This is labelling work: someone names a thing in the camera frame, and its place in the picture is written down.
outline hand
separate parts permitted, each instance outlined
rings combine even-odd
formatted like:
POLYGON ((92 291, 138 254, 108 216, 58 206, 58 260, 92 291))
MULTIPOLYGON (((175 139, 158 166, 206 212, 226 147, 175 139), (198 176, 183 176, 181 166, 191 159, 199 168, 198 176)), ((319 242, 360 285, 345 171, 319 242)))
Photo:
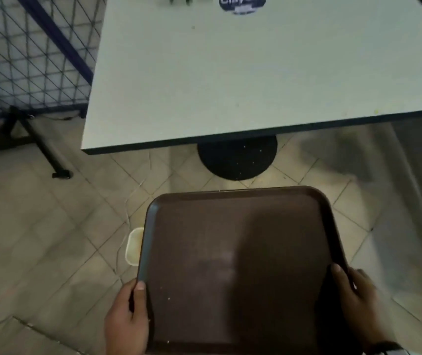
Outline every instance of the hand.
POLYGON ((145 283, 136 279, 124 284, 104 320, 107 355, 144 355, 148 341, 145 283), (134 313, 128 308, 134 291, 134 313))
POLYGON ((379 313, 379 299, 374 284, 363 270, 349 268, 357 290, 350 287, 349 278, 342 268, 332 265, 332 276, 339 291, 344 318, 360 341, 365 353, 375 344, 394 341, 385 330, 379 313))

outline tiled floor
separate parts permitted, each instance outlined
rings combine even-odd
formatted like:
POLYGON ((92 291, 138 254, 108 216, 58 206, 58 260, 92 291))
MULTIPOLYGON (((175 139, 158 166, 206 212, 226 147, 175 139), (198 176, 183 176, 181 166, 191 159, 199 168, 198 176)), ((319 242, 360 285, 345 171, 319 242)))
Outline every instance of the tiled floor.
MULTIPOLYGON (((0 320, 14 314, 103 354, 102 320, 120 288, 113 269, 126 217, 131 228, 142 226, 150 202, 169 192, 302 184, 326 194, 348 261, 385 295, 399 341, 422 353, 422 256, 366 128, 279 135, 273 165, 232 182, 210 173, 195 145, 88 156, 80 151, 83 120, 34 123, 74 177, 51 179, 34 146, 0 153, 0 320)), ((129 280, 137 269, 123 254, 118 274, 129 280)), ((24 334, 17 336, 16 344, 24 334)))

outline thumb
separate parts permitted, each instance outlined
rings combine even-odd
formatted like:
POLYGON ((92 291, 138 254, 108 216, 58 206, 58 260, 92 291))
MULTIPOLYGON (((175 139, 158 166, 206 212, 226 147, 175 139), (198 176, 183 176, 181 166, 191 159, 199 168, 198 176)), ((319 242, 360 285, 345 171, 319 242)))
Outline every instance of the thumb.
POLYGON ((338 264, 333 264, 331 272, 341 300, 348 301, 349 299, 355 297, 355 294, 349 284, 349 278, 344 270, 338 264))
POLYGON ((145 283, 139 281, 134 288, 134 315, 132 321, 148 322, 147 314, 147 290, 145 283))

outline white plastic container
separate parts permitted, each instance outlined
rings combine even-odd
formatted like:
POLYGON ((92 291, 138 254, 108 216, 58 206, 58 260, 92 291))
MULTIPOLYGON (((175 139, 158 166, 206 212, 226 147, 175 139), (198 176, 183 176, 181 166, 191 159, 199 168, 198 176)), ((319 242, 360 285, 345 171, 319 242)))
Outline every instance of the white plastic container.
POLYGON ((138 266, 140 261, 143 234, 143 228, 135 228, 128 235, 127 247, 125 249, 125 261, 132 266, 138 266))

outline fingernail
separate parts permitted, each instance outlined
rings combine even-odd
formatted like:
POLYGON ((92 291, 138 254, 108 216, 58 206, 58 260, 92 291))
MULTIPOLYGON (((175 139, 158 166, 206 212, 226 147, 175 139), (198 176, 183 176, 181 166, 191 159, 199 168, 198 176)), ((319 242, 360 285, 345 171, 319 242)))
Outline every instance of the fingernail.
POLYGON ((137 285, 135 286, 135 289, 137 290, 144 290, 145 289, 145 283, 143 281, 139 281, 137 285))

